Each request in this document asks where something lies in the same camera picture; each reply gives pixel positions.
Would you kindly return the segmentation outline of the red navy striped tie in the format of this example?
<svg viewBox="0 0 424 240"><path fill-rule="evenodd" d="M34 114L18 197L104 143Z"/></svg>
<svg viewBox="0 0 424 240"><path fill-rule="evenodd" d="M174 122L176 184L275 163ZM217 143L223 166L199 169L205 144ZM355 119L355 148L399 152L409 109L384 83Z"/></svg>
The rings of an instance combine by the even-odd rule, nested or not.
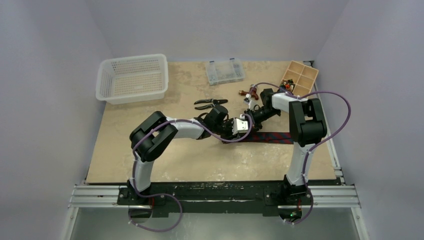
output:
<svg viewBox="0 0 424 240"><path fill-rule="evenodd" d="M289 132L254 132L241 140L245 143L269 143L293 145L294 141Z"/></svg>

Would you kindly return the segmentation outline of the wooden compartment box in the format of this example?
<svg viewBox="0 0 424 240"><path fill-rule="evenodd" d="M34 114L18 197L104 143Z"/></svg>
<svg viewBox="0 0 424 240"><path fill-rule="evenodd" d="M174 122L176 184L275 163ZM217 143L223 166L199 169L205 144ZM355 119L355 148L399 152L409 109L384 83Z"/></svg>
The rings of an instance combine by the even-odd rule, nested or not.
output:
<svg viewBox="0 0 424 240"><path fill-rule="evenodd" d="M283 79L292 79L295 83L295 88L292 94L301 97L313 91L318 74L318 69L292 60L285 70L281 82Z"/></svg>

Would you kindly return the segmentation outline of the white plastic basket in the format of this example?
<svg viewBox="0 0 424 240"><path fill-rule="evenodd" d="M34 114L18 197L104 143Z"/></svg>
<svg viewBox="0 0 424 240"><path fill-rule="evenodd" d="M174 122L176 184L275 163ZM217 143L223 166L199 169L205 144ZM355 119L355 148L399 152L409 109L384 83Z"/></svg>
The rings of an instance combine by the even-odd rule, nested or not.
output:
<svg viewBox="0 0 424 240"><path fill-rule="evenodd" d="M169 86L164 54L106 59L101 62L95 97L112 105L160 100Z"/></svg>

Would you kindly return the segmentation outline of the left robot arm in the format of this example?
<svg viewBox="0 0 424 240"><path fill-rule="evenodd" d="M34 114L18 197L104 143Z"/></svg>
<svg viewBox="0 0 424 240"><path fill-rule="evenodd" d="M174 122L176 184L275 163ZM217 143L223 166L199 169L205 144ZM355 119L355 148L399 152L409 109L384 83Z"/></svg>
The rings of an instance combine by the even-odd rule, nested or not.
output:
<svg viewBox="0 0 424 240"><path fill-rule="evenodd" d="M129 197L138 205L149 199L147 188L151 185L154 162L174 139L203 140L214 136L224 143L238 141L250 132L245 116L229 118L228 110L215 106L191 119L177 119L155 111L130 134L134 165L129 182Z"/></svg>

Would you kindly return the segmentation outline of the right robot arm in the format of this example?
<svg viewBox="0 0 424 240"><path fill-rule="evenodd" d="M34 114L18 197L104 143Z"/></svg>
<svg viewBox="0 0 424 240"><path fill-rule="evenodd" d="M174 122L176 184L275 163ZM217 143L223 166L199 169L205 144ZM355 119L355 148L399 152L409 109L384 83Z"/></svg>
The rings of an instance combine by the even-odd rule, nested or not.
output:
<svg viewBox="0 0 424 240"><path fill-rule="evenodd" d="M262 122L269 118L288 113L289 134L293 141L293 154L287 174L284 175L280 196L288 204L308 194L308 158L313 156L316 145L327 135L327 124L321 101L318 98L300 98L289 92L274 92L266 88L260 93L262 106L245 98L249 108L244 111L253 121L253 128L262 128Z"/></svg>

